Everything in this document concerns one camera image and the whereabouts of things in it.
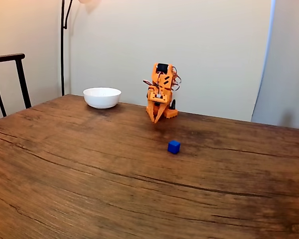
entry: floor lamp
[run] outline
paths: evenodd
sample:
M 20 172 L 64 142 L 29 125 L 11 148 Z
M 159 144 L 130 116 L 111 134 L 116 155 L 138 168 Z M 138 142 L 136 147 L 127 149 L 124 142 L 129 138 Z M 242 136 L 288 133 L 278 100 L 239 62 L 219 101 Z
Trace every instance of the floor lamp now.
M 65 0 L 62 0 L 62 10 L 61 10 L 61 90 L 62 96 L 64 95 L 64 30 L 68 28 L 68 17 L 71 10 L 73 0 L 70 1 L 68 11 L 66 13 L 65 22 Z M 89 0 L 79 0 L 80 3 L 87 3 Z

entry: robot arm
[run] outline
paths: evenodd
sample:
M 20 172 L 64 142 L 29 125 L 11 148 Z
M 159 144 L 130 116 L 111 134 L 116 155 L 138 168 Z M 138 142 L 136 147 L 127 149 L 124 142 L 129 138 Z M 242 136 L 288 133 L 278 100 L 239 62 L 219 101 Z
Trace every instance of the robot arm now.
M 175 109 L 175 100 L 172 101 L 172 90 L 173 86 L 178 86 L 176 81 L 180 77 L 177 75 L 177 70 L 171 64 L 154 64 L 152 72 L 152 83 L 144 81 L 149 85 L 147 98 L 148 106 L 146 108 L 147 113 L 152 122 L 157 123 L 162 114 L 166 118 L 175 117 L 178 111 Z

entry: chair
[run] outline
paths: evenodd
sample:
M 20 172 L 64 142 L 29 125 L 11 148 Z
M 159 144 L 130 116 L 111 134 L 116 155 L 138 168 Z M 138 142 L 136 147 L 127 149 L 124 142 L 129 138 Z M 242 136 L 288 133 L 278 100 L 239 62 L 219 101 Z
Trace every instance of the chair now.
M 24 71 L 23 71 L 23 67 L 22 67 L 22 59 L 24 59 L 24 58 L 25 58 L 25 55 L 23 53 L 13 54 L 13 55 L 5 55 L 5 56 L 0 56 L 0 62 L 15 61 L 25 108 L 30 108 L 31 101 L 30 101 L 28 89 L 26 87 L 25 76 L 24 76 Z M 5 112 L 5 109 L 3 106 L 1 95 L 0 95 L 0 109 L 1 109 L 3 117 L 6 117 L 6 112 Z

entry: bowl rim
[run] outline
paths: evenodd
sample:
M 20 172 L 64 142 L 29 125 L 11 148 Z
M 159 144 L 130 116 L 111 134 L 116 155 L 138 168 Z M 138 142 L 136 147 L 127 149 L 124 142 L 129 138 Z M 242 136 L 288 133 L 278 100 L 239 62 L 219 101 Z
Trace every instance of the bowl rim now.
M 115 89 L 115 88 L 111 88 L 111 87 L 92 87 L 92 88 L 85 89 L 83 91 L 83 95 L 91 96 L 91 95 L 86 94 L 86 92 L 88 90 L 93 90 L 93 89 L 111 89 L 111 90 L 116 90 L 118 93 L 114 94 L 112 96 L 92 96 L 92 97 L 113 97 L 113 96 L 119 96 L 122 93 L 122 91 L 120 91 L 119 89 Z

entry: white wall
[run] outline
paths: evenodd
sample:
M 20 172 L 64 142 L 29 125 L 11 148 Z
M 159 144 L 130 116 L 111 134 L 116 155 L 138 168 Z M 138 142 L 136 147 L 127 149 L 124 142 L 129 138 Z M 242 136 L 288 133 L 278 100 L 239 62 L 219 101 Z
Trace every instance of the white wall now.
M 61 94 L 60 8 L 57 0 L 0 0 L 0 55 L 26 55 L 23 68 L 32 105 Z M 15 62 L 0 63 L 0 93 L 7 114 L 24 109 Z
M 250 120 L 258 94 L 270 0 L 74 1 L 71 89 L 108 86 L 146 105 L 155 62 L 177 67 L 178 110 Z
M 299 0 L 276 1 L 254 122 L 299 128 Z

